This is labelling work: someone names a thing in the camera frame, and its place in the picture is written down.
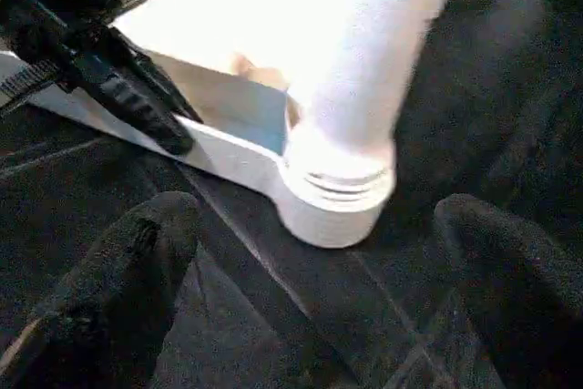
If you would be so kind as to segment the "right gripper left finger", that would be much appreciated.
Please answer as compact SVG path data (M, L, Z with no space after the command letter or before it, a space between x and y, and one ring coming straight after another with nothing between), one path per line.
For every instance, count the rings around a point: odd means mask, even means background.
M1 357L4 388L146 388L198 247L199 205L137 205L31 311Z

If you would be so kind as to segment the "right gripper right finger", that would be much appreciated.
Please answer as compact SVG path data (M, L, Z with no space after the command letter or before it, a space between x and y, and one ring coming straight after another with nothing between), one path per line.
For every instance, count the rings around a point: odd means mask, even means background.
M504 385L581 387L581 261L535 222L467 194L440 200L434 225Z

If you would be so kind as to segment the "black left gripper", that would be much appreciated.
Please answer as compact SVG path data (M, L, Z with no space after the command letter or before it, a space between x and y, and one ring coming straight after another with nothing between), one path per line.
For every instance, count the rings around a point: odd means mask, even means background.
M203 120L161 66L118 29L113 38L122 54L83 52L97 44L106 26L147 1L1 0L1 39L26 62L2 80L2 95L28 97L53 84L74 89L74 57L79 86L99 105L168 153L187 154L194 140L172 112Z

